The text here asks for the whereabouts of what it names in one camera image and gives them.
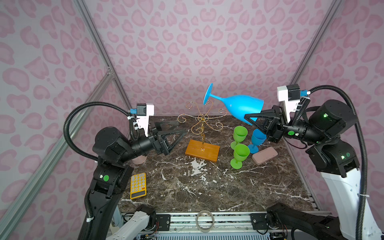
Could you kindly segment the blue wine glass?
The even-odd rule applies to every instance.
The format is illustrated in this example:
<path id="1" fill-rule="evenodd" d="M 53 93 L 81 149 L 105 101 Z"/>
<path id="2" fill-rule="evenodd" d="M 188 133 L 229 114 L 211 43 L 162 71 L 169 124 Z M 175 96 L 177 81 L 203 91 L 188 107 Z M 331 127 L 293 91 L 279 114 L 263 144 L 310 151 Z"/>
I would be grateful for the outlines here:
<path id="1" fill-rule="evenodd" d="M 267 136 L 264 133 L 262 133 L 259 129 L 255 129 L 251 137 L 252 143 L 248 145 L 250 153 L 251 154 L 257 153 L 259 151 L 259 146 L 262 145 L 266 139 L 267 139 Z"/>
<path id="2" fill-rule="evenodd" d="M 224 103 L 228 112 L 236 119 L 251 125 L 249 121 L 245 119 L 247 114 L 259 114 L 264 106 L 264 100 L 254 98 L 248 95 L 236 95 L 228 98 L 221 98 L 212 94 L 213 83 L 211 83 L 206 91 L 203 104 L 206 105 L 209 98 L 212 97 L 216 100 Z"/>

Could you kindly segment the green wine glass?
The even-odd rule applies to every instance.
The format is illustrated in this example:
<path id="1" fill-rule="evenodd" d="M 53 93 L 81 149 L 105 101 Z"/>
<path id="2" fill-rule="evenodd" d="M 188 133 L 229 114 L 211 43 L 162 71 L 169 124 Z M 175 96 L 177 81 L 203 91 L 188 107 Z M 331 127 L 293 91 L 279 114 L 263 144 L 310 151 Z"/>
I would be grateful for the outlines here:
<path id="1" fill-rule="evenodd" d="M 233 133 L 234 141 L 231 143 L 231 148 L 234 150 L 236 145 L 240 144 L 246 139 L 247 135 L 248 135 L 247 128 L 243 126 L 235 127 L 234 133 Z"/>
<path id="2" fill-rule="evenodd" d="M 231 160 L 232 168 L 238 170 L 243 166 L 243 161 L 245 161 L 250 155 L 250 149 L 248 146 L 243 144 L 238 144 L 234 149 L 234 158 Z"/>

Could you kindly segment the gold wire rack wooden base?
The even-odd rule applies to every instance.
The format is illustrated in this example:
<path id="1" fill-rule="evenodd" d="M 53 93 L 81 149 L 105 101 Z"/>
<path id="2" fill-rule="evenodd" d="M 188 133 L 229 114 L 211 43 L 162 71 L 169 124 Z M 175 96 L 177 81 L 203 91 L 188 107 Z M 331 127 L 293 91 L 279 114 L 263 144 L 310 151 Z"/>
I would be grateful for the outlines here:
<path id="1" fill-rule="evenodd" d="M 177 118 L 177 121 L 183 124 L 187 122 L 187 117 L 193 118 L 197 122 L 193 126 L 191 126 L 191 133 L 193 135 L 201 137 L 200 141 L 189 141 L 185 154 L 189 157 L 198 158 L 215 163 L 218 160 L 220 147 L 206 142 L 205 128 L 208 127 L 208 129 L 213 130 L 215 132 L 221 131 L 224 128 L 224 125 L 219 121 L 219 119 L 225 117 L 228 114 L 228 111 L 225 109 L 219 109 L 218 113 L 221 114 L 220 116 L 210 117 L 209 113 L 213 108 L 214 103 L 208 100 L 207 105 L 209 105 L 210 108 L 205 114 L 203 114 L 200 111 L 197 103 L 188 102 L 186 104 L 186 108 L 190 110 L 193 107 L 196 107 L 199 114 L 197 116 L 180 114 Z"/>

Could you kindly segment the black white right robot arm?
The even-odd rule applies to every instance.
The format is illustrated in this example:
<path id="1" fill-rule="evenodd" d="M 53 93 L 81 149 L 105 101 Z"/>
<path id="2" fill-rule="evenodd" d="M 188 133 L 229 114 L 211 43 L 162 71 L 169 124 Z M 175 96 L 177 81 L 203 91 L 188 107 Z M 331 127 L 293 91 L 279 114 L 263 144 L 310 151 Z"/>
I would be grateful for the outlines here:
<path id="1" fill-rule="evenodd" d="M 267 210 L 270 223 L 290 226 L 319 240 L 383 239 L 367 201 L 366 145 L 352 103 L 328 100 L 309 107 L 309 101 L 302 98 L 289 123 L 276 106 L 246 114 L 245 120 L 270 142 L 285 137 L 307 145 L 306 153 L 325 180 L 338 215 L 316 216 L 275 204 Z"/>

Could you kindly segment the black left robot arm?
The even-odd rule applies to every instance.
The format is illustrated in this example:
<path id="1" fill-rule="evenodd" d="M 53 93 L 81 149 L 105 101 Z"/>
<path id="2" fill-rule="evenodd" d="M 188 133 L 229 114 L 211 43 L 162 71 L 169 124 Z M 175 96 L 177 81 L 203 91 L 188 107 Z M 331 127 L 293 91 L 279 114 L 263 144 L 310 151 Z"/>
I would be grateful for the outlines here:
<path id="1" fill-rule="evenodd" d="M 97 133 L 93 151 L 98 155 L 98 165 L 84 199 L 86 217 L 80 240 L 100 240 L 107 236 L 115 208 L 134 170 L 129 161 L 151 151 L 166 156 L 186 135 L 185 129 L 176 128 L 175 121 L 168 124 L 171 128 L 164 131 L 162 123 L 156 123 L 152 135 L 140 136 L 137 140 L 129 140 L 115 127 L 106 127 Z"/>

